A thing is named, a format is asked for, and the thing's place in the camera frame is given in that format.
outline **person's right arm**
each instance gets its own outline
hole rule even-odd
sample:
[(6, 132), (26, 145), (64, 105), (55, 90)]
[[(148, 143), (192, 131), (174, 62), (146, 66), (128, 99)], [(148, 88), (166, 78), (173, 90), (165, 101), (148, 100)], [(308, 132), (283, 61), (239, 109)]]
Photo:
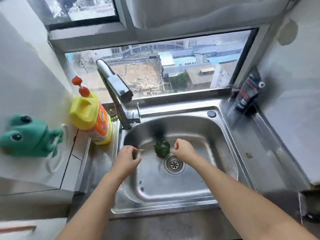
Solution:
[(274, 203), (199, 156), (188, 141), (178, 139), (173, 154), (200, 174), (242, 239), (317, 239)]

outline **green vegetable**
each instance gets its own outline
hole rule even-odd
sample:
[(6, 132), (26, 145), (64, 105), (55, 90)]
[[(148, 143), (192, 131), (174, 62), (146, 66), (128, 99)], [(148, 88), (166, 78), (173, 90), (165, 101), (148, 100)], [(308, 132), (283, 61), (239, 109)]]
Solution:
[(166, 140), (157, 141), (153, 146), (158, 157), (165, 158), (170, 154), (170, 144)]

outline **hand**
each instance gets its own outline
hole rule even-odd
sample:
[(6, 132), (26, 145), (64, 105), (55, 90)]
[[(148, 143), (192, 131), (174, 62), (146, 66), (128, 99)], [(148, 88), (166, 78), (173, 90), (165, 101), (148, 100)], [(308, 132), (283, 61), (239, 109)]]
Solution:
[(121, 183), (126, 177), (133, 173), (142, 160), (141, 157), (134, 160), (132, 158), (133, 152), (137, 153), (138, 149), (131, 145), (122, 147), (110, 170), (110, 173), (116, 175), (121, 180)]
[(176, 155), (179, 160), (190, 166), (192, 166), (192, 162), (196, 160), (198, 155), (191, 143), (182, 139), (177, 139), (172, 153)]

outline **faucet handle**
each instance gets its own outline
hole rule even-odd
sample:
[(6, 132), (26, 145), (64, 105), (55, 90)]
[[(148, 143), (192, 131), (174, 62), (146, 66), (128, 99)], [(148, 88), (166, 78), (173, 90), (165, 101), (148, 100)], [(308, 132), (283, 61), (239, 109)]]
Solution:
[(140, 118), (141, 116), (140, 116), (140, 110), (139, 110), (139, 102), (137, 102), (137, 111), (133, 112), (133, 121), (135, 123), (141, 123)]

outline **countertop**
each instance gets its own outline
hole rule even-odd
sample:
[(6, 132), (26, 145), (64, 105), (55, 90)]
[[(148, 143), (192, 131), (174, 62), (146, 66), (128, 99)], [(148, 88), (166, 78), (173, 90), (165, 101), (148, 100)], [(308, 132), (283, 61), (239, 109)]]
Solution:
[[(300, 220), (298, 191), (310, 185), (290, 159), (262, 114), (244, 116), (233, 109), (232, 101), (219, 99), (227, 129), (239, 151), (252, 188)], [(84, 193), (74, 195), (70, 220), (108, 173), (118, 147), (119, 121), (113, 122), (112, 142), (90, 144), (80, 185)], [(112, 219), (104, 237), (108, 239), (239, 239), (239, 235), (219, 208), (140, 218)]]

